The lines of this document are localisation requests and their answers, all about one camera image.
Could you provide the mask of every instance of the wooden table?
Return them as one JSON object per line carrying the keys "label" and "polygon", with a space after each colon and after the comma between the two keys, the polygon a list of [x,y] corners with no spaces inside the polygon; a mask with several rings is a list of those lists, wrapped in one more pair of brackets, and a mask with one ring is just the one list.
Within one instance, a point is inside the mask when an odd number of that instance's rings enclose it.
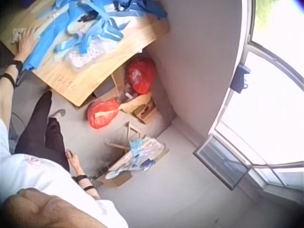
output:
{"label": "wooden table", "polygon": [[[0,40],[13,54],[16,53],[16,45],[11,44],[13,29],[41,26],[46,19],[36,20],[36,16],[53,3],[54,0],[37,0],[30,8],[11,9],[1,18]],[[126,60],[170,30],[167,20],[157,20],[153,15],[134,20],[135,26],[123,31],[124,38],[116,51],[105,55],[98,63],[77,72],[66,61],[56,62],[51,50],[55,44],[68,39],[62,34],[33,72],[71,103],[80,106]]]}

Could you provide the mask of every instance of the leg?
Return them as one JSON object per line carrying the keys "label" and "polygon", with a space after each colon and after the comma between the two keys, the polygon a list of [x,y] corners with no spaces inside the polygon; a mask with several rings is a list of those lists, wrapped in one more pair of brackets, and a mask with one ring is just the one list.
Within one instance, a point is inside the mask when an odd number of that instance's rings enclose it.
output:
{"label": "leg", "polygon": [[38,100],[27,127],[21,134],[16,145],[15,153],[33,155],[38,148],[32,146],[44,146],[44,138],[47,130],[48,113],[52,105],[52,92],[48,91]]}
{"label": "leg", "polygon": [[55,157],[52,161],[61,165],[65,170],[70,172],[70,167],[66,157],[66,150],[63,143],[63,137],[60,131],[60,124],[56,118],[49,118],[45,146],[55,151]]}

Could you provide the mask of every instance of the forearm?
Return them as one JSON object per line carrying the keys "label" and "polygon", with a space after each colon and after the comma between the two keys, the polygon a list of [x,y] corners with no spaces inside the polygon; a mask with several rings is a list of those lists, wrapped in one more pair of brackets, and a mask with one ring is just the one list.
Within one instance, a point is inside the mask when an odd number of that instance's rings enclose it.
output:
{"label": "forearm", "polygon": [[[15,56],[14,60],[24,62],[25,58],[25,56],[18,54]],[[10,65],[6,69],[5,73],[11,75],[14,81],[17,80],[18,70],[15,65]],[[0,80],[0,118],[4,122],[7,129],[9,129],[10,126],[13,94],[14,87],[12,83],[7,78],[2,78]]]}
{"label": "forearm", "polygon": [[[75,171],[76,171],[77,176],[85,175],[85,172],[82,170],[82,168],[78,168]],[[92,186],[92,183],[88,178],[84,178],[79,182],[79,185],[81,188],[84,189],[88,186]],[[98,199],[100,200],[100,196],[99,196],[98,192],[96,191],[96,189],[89,189],[86,191],[86,193],[88,195],[92,196],[95,200],[98,200]]]}

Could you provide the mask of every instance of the number written on wood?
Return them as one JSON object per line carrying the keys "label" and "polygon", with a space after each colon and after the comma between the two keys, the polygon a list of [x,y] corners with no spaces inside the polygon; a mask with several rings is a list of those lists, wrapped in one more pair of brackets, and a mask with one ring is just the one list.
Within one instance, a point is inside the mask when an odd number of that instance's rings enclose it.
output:
{"label": "number written on wood", "polygon": [[57,81],[71,90],[76,90],[76,86],[72,85],[73,82],[70,79],[64,78],[62,75],[58,76]]}

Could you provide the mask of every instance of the black pants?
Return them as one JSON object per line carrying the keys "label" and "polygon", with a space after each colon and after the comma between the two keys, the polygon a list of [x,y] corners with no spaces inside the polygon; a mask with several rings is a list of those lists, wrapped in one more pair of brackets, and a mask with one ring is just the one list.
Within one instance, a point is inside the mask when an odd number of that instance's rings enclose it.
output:
{"label": "black pants", "polygon": [[16,145],[15,154],[23,153],[49,159],[70,172],[60,125],[56,118],[49,118],[52,92],[38,100],[27,127]]}

